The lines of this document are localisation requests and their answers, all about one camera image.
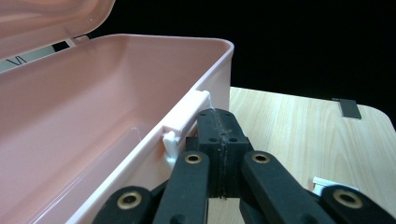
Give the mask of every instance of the open lid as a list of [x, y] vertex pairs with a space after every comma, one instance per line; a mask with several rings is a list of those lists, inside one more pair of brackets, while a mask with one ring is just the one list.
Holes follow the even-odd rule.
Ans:
[[0, 60], [85, 35], [115, 0], [1, 0]]

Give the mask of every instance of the white latch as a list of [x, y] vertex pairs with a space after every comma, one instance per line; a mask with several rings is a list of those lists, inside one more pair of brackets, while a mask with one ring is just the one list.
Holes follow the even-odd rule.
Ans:
[[65, 42], [71, 48], [71, 47], [74, 47], [75, 45], [85, 43], [89, 40], [90, 40], [90, 38], [87, 37], [86, 35], [81, 35], [81, 36], [77, 36], [77, 37], [74, 37], [71, 39], [67, 39], [67, 40], [65, 40]]
[[185, 145], [187, 134], [194, 130], [197, 114], [213, 108], [208, 91], [188, 92], [163, 119], [165, 159], [173, 168], [178, 154]]
[[358, 188], [355, 188], [355, 187], [352, 187], [352, 186], [349, 186], [346, 184], [334, 182], [334, 181], [331, 181], [328, 179], [319, 178], [317, 176], [314, 177], [313, 182], [314, 182], [314, 189], [312, 190], [312, 192], [318, 196], [321, 195], [321, 192], [323, 191], [324, 188], [333, 186], [333, 185], [342, 185], [342, 186], [346, 186], [346, 187], [349, 187], [349, 188], [352, 188], [355, 190], [359, 190]]

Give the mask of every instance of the light wood surface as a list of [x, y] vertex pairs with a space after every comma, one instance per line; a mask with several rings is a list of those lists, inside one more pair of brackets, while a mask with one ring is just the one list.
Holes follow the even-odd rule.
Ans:
[[[396, 217], [396, 132], [381, 111], [358, 105], [343, 118], [339, 103], [231, 88], [230, 111], [256, 150], [273, 154], [305, 189], [313, 177], [356, 187]], [[244, 223], [238, 199], [211, 199], [208, 223]]]

